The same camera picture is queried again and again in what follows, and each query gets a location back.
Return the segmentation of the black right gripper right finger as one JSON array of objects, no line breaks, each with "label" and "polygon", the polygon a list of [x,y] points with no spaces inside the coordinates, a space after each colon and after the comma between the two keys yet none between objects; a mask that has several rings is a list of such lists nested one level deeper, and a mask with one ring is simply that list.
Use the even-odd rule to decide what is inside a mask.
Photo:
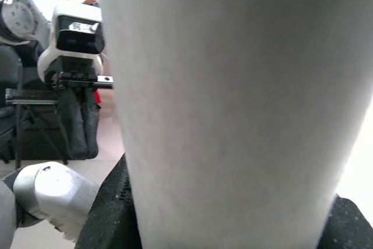
[{"label": "black right gripper right finger", "polygon": [[373,249],[373,227],[353,201],[336,195],[316,249]]}]

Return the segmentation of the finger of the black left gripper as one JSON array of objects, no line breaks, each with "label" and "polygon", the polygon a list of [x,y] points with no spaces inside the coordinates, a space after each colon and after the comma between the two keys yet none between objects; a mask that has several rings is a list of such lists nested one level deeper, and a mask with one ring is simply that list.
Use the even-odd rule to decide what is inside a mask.
[{"label": "finger of the black left gripper", "polygon": [[95,158],[98,155],[97,130],[99,117],[99,106],[94,93],[86,93],[83,103],[83,121],[87,158]]},{"label": "finger of the black left gripper", "polygon": [[59,119],[71,159],[86,159],[87,144],[80,103],[74,93],[59,94]]}]

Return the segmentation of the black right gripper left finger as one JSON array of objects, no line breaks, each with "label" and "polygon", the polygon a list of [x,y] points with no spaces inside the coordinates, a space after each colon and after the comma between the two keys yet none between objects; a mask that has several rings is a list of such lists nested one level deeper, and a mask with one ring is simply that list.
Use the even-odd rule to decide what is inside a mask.
[{"label": "black right gripper left finger", "polygon": [[125,155],[100,185],[75,249],[142,249]]}]

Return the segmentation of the white plastic table leg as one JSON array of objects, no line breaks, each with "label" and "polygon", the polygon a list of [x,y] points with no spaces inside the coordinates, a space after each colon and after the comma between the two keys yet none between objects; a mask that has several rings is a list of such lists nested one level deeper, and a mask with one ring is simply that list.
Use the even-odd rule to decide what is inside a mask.
[{"label": "white plastic table leg", "polygon": [[373,0],[99,0],[143,249],[316,249]]}]

